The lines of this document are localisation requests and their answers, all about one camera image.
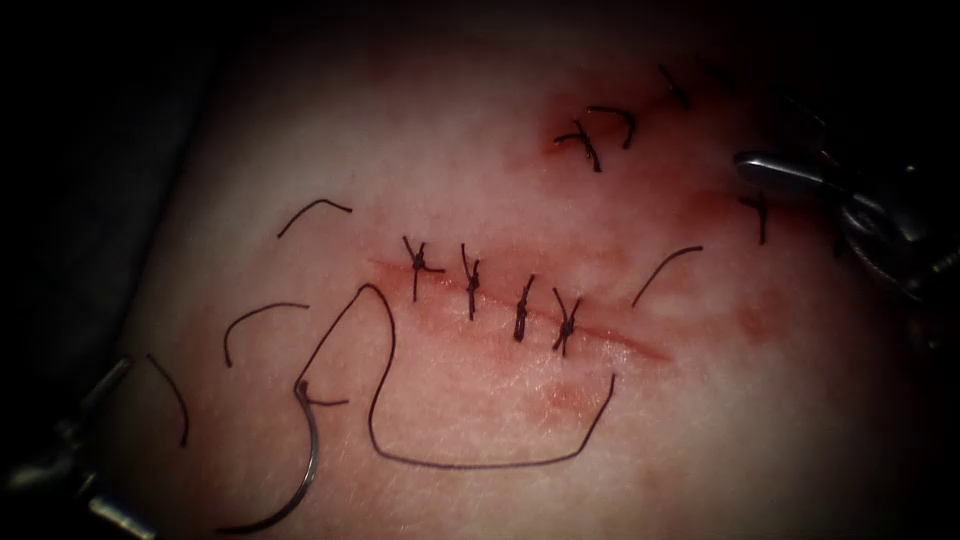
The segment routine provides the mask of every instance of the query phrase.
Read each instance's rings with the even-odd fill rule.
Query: black suture thread
[[[253,317],[258,313],[262,313],[264,311],[267,311],[268,309],[273,309],[278,307],[294,307],[299,309],[310,309],[310,306],[307,304],[297,304],[295,302],[275,302],[273,304],[267,304],[263,307],[257,308],[253,311],[249,311],[241,315],[235,321],[230,323],[230,326],[228,326],[227,330],[223,333],[223,358],[226,361],[228,368],[233,367],[233,360],[230,359],[230,348],[227,346],[227,339],[230,337],[230,332],[233,331],[233,327],[240,324],[244,320],[250,317]]]
[[[272,515],[248,525],[220,527],[216,529],[217,533],[250,534],[270,528],[290,515],[290,513],[300,505],[300,501],[302,501],[307,495],[307,490],[310,488],[310,484],[313,483],[313,479],[317,474],[317,458],[319,455],[317,420],[314,418],[313,411],[310,410],[310,403],[307,400],[307,381],[301,381],[298,378],[297,383],[293,386],[293,395],[297,398],[297,403],[300,404],[300,409],[303,410],[303,414],[307,418],[307,428],[310,430],[310,456],[307,460],[307,469],[306,472],[304,472],[303,480],[300,482],[300,486],[297,488],[297,491],[293,494],[293,496],[290,497],[290,500]]]
[[[187,436],[190,434],[190,415],[187,414],[187,402],[183,399],[183,394],[180,393],[180,389],[177,388],[177,383],[173,382],[173,377],[167,373],[167,370],[163,369],[163,366],[157,362],[157,359],[153,357],[152,354],[147,353],[147,361],[150,362],[153,367],[157,368],[157,371],[160,372],[160,375],[163,375],[163,378],[166,379],[167,384],[170,385],[170,389],[173,390],[173,394],[177,396],[177,402],[180,404],[180,412],[183,415],[183,434],[180,435],[180,448],[187,447]]]
[[[473,313],[477,310],[474,293],[480,287],[480,273],[477,271],[477,267],[480,266],[480,259],[473,261],[473,273],[471,274],[469,266],[467,266],[467,248],[463,243],[460,244],[460,257],[463,259],[463,273],[467,275],[467,296],[469,298],[470,320],[472,321]]]
[[[587,136],[587,132],[583,129],[583,125],[580,124],[579,120],[574,120],[573,123],[577,126],[577,132],[566,133],[560,135],[559,137],[554,137],[553,144],[560,144],[571,139],[580,141],[580,143],[583,144],[583,149],[587,154],[587,159],[593,161],[593,172],[603,172],[600,168],[600,156],[597,155],[597,151],[593,148],[593,143],[590,142],[590,137]]]
[[[413,301],[417,301],[417,281],[420,276],[420,270],[425,272],[436,272],[444,273],[446,272],[443,268],[430,268],[427,266],[427,263],[423,260],[423,248],[427,245],[426,242],[420,242],[420,249],[414,253],[413,248],[410,247],[410,241],[407,240],[407,237],[403,237],[403,245],[407,246],[407,253],[410,254],[410,259],[413,262]]]
[[[720,84],[726,86],[731,94],[737,93],[737,82],[729,71],[700,55],[695,55],[694,60],[700,64],[700,67],[703,68],[708,75],[719,81]]]
[[[680,102],[680,105],[683,106],[683,110],[690,110],[690,96],[687,95],[686,90],[680,88],[680,86],[673,80],[673,76],[670,75],[670,72],[667,71],[667,66],[663,64],[657,64],[657,69],[660,70],[660,73],[663,74],[664,78],[667,79],[667,84],[670,87],[670,95],[677,99]]]
[[[633,140],[633,134],[637,130],[637,120],[633,117],[633,114],[622,109],[617,109],[616,107],[606,107],[603,105],[589,105],[587,112],[608,112],[623,118],[623,121],[627,123],[627,138],[623,141],[623,149],[626,150],[630,148],[630,141]]]
[[[757,211],[757,217],[760,220],[760,245],[767,243],[767,198],[764,196],[763,192],[760,192],[760,195],[757,197],[757,200],[747,199],[745,197],[740,197],[738,199],[740,204],[744,206],[749,206]]]
[[[357,289],[356,294],[353,295],[353,298],[347,303],[346,307],[337,315],[333,323],[330,325],[330,328],[327,329],[323,337],[320,338],[320,342],[317,344],[316,348],[313,350],[313,354],[310,356],[310,359],[307,360],[306,365],[304,365],[303,370],[300,372],[300,376],[297,378],[300,381],[307,370],[310,368],[311,363],[313,363],[314,358],[320,352],[320,349],[323,347],[323,344],[326,342],[327,338],[333,332],[333,330],[340,324],[341,319],[347,314],[350,308],[356,303],[357,299],[360,298],[360,295],[365,290],[371,290],[376,294],[377,298],[380,300],[380,303],[383,305],[384,312],[387,314],[387,319],[390,323],[390,350],[387,355],[387,362],[383,368],[383,373],[380,375],[380,381],[377,383],[377,389],[373,393],[373,398],[370,400],[370,409],[367,412],[367,433],[370,437],[370,443],[373,446],[373,450],[384,459],[390,461],[395,461],[397,463],[402,463],[404,465],[410,465],[414,467],[424,467],[430,469],[441,469],[441,470],[459,470],[459,471],[475,471],[475,470],[495,470],[495,469],[519,469],[524,467],[538,467],[544,465],[552,465],[554,463],[559,463],[579,455],[584,448],[587,446],[587,442],[590,440],[590,437],[593,435],[593,432],[597,426],[597,423],[600,421],[600,417],[603,415],[604,411],[607,409],[607,405],[610,403],[610,399],[613,397],[613,389],[616,382],[617,374],[613,373],[610,376],[610,390],[607,393],[607,397],[604,400],[603,404],[597,410],[597,414],[593,419],[593,422],[590,424],[590,428],[587,430],[584,435],[583,440],[580,442],[580,445],[576,450],[563,454],[557,457],[550,459],[538,460],[538,461],[517,461],[509,463],[488,463],[488,464],[460,464],[460,463],[442,463],[442,462],[432,462],[424,461],[419,459],[413,459],[404,457],[398,454],[392,454],[383,450],[380,447],[380,443],[377,442],[377,436],[373,429],[373,416],[377,409],[377,403],[380,400],[380,394],[383,392],[383,387],[386,384],[387,377],[390,375],[390,370],[393,368],[393,361],[396,355],[397,349],[397,326],[393,318],[393,311],[390,309],[390,303],[387,301],[387,297],[384,296],[383,292],[380,289],[372,284],[365,283]]]
[[[561,356],[567,356],[567,339],[573,335],[574,330],[574,321],[577,314],[577,308],[580,307],[581,298],[577,298],[577,302],[573,305],[573,309],[570,311],[570,316],[567,316],[567,309],[563,305],[563,300],[560,298],[560,293],[557,292],[557,288],[553,288],[553,295],[557,297],[557,302],[560,304],[560,311],[563,313],[563,321],[560,323],[560,335],[557,336],[557,340],[553,343],[553,350],[557,350],[560,346],[563,346],[561,351]]]
[[[667,255],[667,258],[664,259],[663,261],[661,261],[660,264],[657,265],[657,269],[654,270],[652,274],[650,274],[650,277],[647,279],[647,282],[643,284],[643,288],[641,288],[641,289],[640,289],[640,292],[637,293],[637,296],[633,299],[633,302],[630,304],[630,307],[631,307],[631,308],[636,307],[637,301],[640,300],[640,297],[643,295],[644,291],[646,291],[646,290],[647,290],[647,287],[649,287],[650,284],[653,283],[653,278],[657,277],[657,274],[659,274],[660,271],[663,270],[663,267],[666,266],[667,263],[669,263],[669,262],[672,261],[673,259],[676,259],[677,257],[679,257],[679,256],[681,256],[681,255],[683,255],[683,254],[685,254],[685,253],[691,253],[691,252],[694,252],[694,251],[703,251],[703,246],[690,246],[690,247],[685,247],[685,248],[683,248],[683,249],[674,251],[674,252],[671,253],[670,255]]]
[[[353,212],[353,208],[347,208],[346,206],[337,204],[337,203],[331,201],[330,199],[317,199],[317,200],[311,202],[310,204],[304,206],[303,208],[300,209],[299,212],[297,212],[296,214],[294,214],[293,217],[290,218],[290,221],[288,221],[287,224],[283,226],[283,229],[282,229],[279,233],[277,233],[277,238],[282,238],[283,235],[286,234],[287,229],[289,229],[290,226],[293,225],[293,222],[294,222],[294,221],[296,221],[297,219],[300,218],[300,216],[302,216],[303,214],[305,214],[305,213],[307,212],[307,210],[313,208],[314,206],[316,206],[316,205],[318,205],[318,204],[329,204],[330,206],[332,206],[332,207],[334,207],[334,208],[338,208],[338,209],[340,209],[340,210],[343,210],[344,212],[346,212],[346,213],[348,213],[348,214],[351,213],[351,212]]]
[[[533,278],[536,274],[530,274],[527,285],[520,294],[520,300],[517,302],[517,321],[513,325],[513,339],[517,343],[523,341],[523,335],[527,330],[527,295],[530,294],[530,287],[533,285]]]

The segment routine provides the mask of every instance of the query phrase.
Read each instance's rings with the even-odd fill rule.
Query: skin
[[[914,519],[935,432],[902,314],[851,254],[833,257],[815,208],[771,200],[761,246],[757,212],[738,201],[756,191],[731,155],[776,148],[757,120],[764,89],[815,86],[787,52],[793,36],[649,7],[609,15],[291,17],[246,43],[118,344],[170,372],[189,442],[177,445],[169,386],[138,362],[102,418],[107,485],[173,537],[282,507],[309,447],[294,383],[371,283],[395,336],[361,293],[303,374],[311,398],[349,400],[311,409],[316,480],[252,537],[870,535]],[[707,53],[735,93],[699,67]],[[793,61],[777,72],[770,58]],[[592,104],[636,115],[629,149],[623,121]],[[602,173],[579,142],[553,144],[574,118]],[[353,212],[315,206],[277,238],[318,198]],[[402,235],[446,269],[420,273],[416,303]],[[471,269],[481,261],[472,322],[461,242]],[[695,245],[631,307],[667,255]],[[567,311],[582,298],[565,357],[551,350],[552,287]],[[227,327],[274,302],[310,307],[238,323],[228,368]],[[428,463],[521,464],[587,444],[552,465],[442,470],[375,451],[371,416],[383,451]]]

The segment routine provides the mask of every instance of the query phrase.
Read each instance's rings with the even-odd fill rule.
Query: pale skin
[[[730,156],[764,147],[761,37],[644,9],[406,13],[263,32],[231,64],[162,223],[119,351],[151,353],[101,423],[108,484],[166,536],[269,516],[319,446],[301,504],[256,538],[806,536],[882,529],[924,472],[926,402],[901,319],[816,211],[753,197]],[[731,93],[695,61],[739,76]],[[691,101],[685,111],[657,65]],[[588,105],[630,110],[637,133]],[[578,141],[579,119],[602,160]],[[277,233],[302,207],[282,238]],[[412,301],[414,252],[428,267]],[[467,265],[478,265],[475,320]],[[631,307],[668,254],[672,261]],[[526,335],[513,339],[530,274]],[[551,349],[577,298],[567,354]],[[238,317],[278,308],[223,336]]]

